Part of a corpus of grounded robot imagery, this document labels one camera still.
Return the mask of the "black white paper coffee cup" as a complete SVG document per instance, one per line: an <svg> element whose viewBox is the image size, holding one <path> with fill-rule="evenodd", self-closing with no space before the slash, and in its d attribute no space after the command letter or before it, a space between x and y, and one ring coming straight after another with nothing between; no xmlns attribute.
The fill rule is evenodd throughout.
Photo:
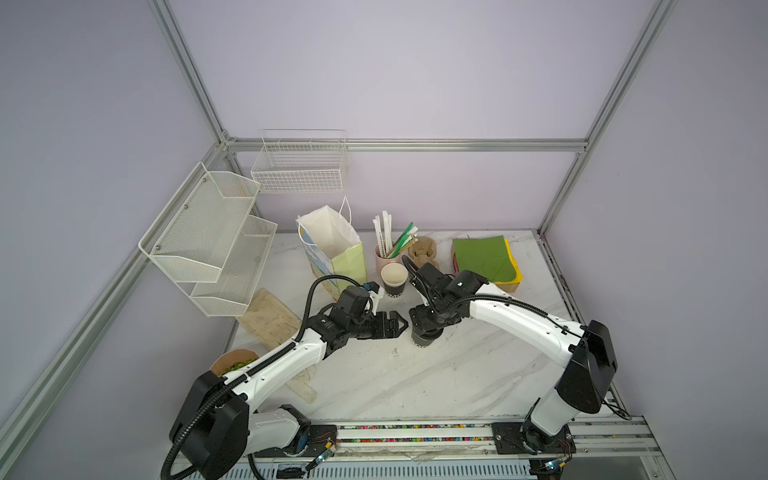
<svg viewBox="0 0 768 480"><path fill-rule="evenodd" d="M416 346L420 348L426 348L432 345L433 342L442 335L442 333L442 330L426 332L414 329L411 332L411 339Z"/></svg>

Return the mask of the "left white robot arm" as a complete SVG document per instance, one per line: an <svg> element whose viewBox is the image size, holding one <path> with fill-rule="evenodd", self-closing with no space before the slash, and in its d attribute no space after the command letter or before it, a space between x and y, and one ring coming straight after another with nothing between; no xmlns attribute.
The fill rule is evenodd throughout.
<svg viewBox="0 0 768 480"><path fill-rule="evenodd" d="M384 290L351 280L339 299L305 312L298 332L251 363L193 383L169 433L171 448L161 466L163 479L198 473L219 479L247 455L270 449L304 450L310 421L291 405L271 412L261 406L302 371L345 347L349 340L400 337L409 323L397 311L381 311Z"/></svg>

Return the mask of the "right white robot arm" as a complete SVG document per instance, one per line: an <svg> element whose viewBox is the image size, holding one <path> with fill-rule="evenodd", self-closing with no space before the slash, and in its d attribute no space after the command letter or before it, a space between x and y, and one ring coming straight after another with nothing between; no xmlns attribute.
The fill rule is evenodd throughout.
<svg viewBox="0 0 768 480"><path fill-rule="evenodd" d="M537 399L520 426L523 449L541 453L577 414L600 412L618 370L607 326L596 320L583 325L551 315L470 270L444 274L431 264L419 267L408 257L402 264L422 297L422 303L409 310L416 345L427 347L447 327L473 318L510 333L563 368L559 380Z"/></svg>

